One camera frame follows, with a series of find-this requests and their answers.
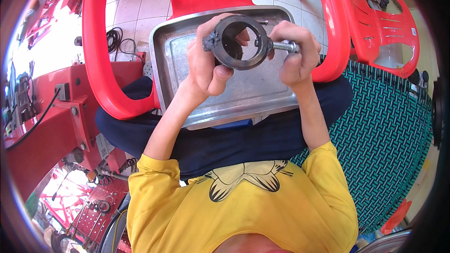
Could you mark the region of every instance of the bolt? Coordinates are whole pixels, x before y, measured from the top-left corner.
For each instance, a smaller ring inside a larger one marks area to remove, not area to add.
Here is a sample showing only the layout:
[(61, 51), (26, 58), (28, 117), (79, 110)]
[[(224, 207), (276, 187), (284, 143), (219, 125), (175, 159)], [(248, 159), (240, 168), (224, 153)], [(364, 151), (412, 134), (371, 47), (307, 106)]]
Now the bolt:
[[(258, 39), (255, 39), (255, 47), (258, 47), (258, 45), (259, 45)], [(273, 42), (272, 49), (286, 50), (289, 53), (298, 53), (298, 51), (300, 50), (298, 44), (293, 41), (289, 41), (289, 43)]]

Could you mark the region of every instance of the metal tray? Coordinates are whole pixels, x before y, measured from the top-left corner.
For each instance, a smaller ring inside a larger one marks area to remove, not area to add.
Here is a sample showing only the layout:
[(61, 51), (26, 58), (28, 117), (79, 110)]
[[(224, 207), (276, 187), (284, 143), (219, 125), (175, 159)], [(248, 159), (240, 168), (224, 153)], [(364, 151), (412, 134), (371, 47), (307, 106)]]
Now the metal tray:
[[(267, 35), (282, 20), (294, 22), (290, 12), (283, 7), (259, 5), (211, 10), (157, 25), (150, 34), (149, 46), (153, 78), (163, 114), (180, 82), (189, 73), (187, 46), (195, 38), (197, 27), (224, 12), (248, 15), (255, 20), (268, 20), (269, 23), (263, 26)], [(244, 47), (244, 58), (252, 56), (249, 53), (251, 50), (255, 48)], [(195, 130), (296, 108), (295, 94), (279, 79), (279, 69), (287, 54), (286, 51), (276, 50), (271, 61), (266, 59), (251, 70), (235, 70), (225, 92), (217, 97), (209, 97), (189, 115), (183, 127)]]

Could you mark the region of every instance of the cartoon print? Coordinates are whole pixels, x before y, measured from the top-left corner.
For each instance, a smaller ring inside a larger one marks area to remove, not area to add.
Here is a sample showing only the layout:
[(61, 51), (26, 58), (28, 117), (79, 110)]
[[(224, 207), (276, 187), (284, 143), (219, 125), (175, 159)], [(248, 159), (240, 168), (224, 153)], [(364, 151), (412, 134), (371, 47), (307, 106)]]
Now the cartoon print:
[(280, 188), (276, 173), (293, 176), (292, 172), (283, 170), (286, 165), (288, 165), (287, 160), (269, 160), (221, 167), (201, 176), (197, 183), (200, 184), (208, 179), (214, 180), (209, 189), (209, 198), (213, 202), (227, 198), (228, 194), (243, 180), (264, 190), (276, 192)]

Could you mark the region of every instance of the sticker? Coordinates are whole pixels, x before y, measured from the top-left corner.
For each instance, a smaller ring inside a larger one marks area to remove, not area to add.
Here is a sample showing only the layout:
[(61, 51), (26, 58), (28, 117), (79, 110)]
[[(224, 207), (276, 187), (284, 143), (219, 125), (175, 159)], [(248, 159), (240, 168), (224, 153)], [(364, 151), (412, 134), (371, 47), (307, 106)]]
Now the sticker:
[(105, 139), (105, 137), (103, 136), (102, 133), (98, 134), (95, 137), (95, 143), (97, 144), (98, 152), (100, 153), (100, 156), (101, 156), (102, 160), (104, 160), (105, 157), (107, 157), (107, 155), (109, 155), (109, 153), (113, 149), (115, 149), (115, 146), (110, 144), (108, 142), (108, 140)]

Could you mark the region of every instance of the woven pattern fabric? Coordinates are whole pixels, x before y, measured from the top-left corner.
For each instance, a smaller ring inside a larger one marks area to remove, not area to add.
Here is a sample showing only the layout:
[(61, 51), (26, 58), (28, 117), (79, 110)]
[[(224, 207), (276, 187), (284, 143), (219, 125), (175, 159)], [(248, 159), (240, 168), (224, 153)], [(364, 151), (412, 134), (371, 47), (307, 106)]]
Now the woven pattern fabric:
[[(379, 229), (414, 184), (430, 147), (431, 99), (398, 76), (349, 61), (353, 100), (330, 129), (361, 234)], [(301, 166), (308, 149), (291, 158)]]

